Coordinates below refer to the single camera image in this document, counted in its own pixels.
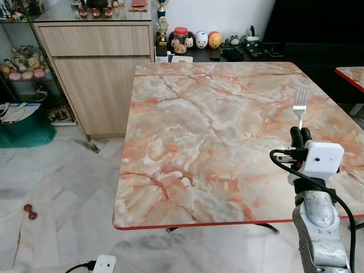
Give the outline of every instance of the small red cup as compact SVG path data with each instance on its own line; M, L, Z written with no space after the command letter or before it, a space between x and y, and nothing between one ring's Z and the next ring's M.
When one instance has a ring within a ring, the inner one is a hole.
M87 18L87 9L84 7L79 7L78 8L78 14L80 15L80 17L82 18Z
M98 7L93 7L91 9L91 13L93 18L99 18L100 17L100 9Z
M113 9L111 7L104 7L103 11L106 18L111 18L113 16Z

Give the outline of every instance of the table leg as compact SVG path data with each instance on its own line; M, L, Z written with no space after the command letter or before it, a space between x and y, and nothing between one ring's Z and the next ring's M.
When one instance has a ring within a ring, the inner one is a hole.
M168 227L168 228L166 228L166 231L167 231L168 233L171 233L172 231L174 231L174 230L176 230L176 229L178 229L178 227Z
M255 225L257 225L257 226L264 226L265 228L268 228L268 229L272 230L275 234L279 234L279 230L276 229L275 227L273 227L270 224L255 224Z
M273 227L270 224L255 224L255 225L257 225L257 226L264 226L265 228L268 228L268 229L272 230L275 234L279 234L279 230L276 229L275 227ZM172 231L174 231L176 229L178 229L178 227L168 227L168 228L166 228L166 231L168 233L171 233Z
M358 224L355 226L355 230L364 228L364 223Z
M356 115L358 114L358 112L360 111L360 109L362 109L364 106L364 104L355 104L355 106L352 108L352 110L350 111L350 115Z

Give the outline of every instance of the countertop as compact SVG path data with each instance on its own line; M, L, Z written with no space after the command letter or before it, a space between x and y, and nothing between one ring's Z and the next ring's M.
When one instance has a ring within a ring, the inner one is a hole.
M122 22L122 21L152 21L151 15L151 1L147 0L148 11L129 11L131 0L125 0L124 7L113 8L113 16L105 18L101 12L98 19L94 19L90 10L88 10L88 17L81 18L78 13L75 14L71 10L71 0L61 0L59 3L51 7L48 11L38 17L35 23L47 22Z
M288 173L269 158L303 124L345 149L329 187L364 215L364 132L296 65L137 65L115 200L117 229L292 221ZM345 212L340 206L342 216Z

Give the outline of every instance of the black wire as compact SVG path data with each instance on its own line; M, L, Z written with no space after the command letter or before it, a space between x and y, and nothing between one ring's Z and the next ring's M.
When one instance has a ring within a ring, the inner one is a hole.
M74 266L74 267L70 268L65 273L70 273L71 271L75 270L76 268L87 267L87 265L88 265L87 263L79 264L78 266Z
M350 269L351 269L351 273L355 273L355 269L354 269L354 262L355 262L355 240L356 240L356 230L355 230L355 220L354 220L354 216L351 213L349 207L345 204L345 202L339 198L335 193L333 193L332 191L330 191L327 187L319 184L318 182L316 182L315 180L311 179L310 177L308 177L307 175L304 175L303 173L297 172L296 170L287 167L286 165L282 164L281 162L279 162L277 160L277 158L274 157L274 153L279 152L281 154L285 154L284 150L272 150L269 153L269 157L271 158L271 160L273 161L274 164L276 164L278 167L284 169L287 172L290 172L300 178L303 179L307 179L309 180L311 183L314 183L316 186L318 186L323 192L326 192L328 194L330 194L333 198L335 198L337 200L337 202L343 207L343 209L345 210L346 214L349 216L349 222L350 222L350 258L349 258L349 263L350 263Z

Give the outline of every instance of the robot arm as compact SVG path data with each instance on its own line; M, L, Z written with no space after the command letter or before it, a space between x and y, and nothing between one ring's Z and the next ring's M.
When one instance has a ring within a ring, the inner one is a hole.
M326 186L338 168L344 149L336 143L314 141L309 130L291 129L292 147L289 156L276 156L281 163L292 163L291 168ZM288 175L294 185L296 208L293 222L299 233L299 250L305 273L350 273L345 248L339 236L340 217L329 193L316 183Z

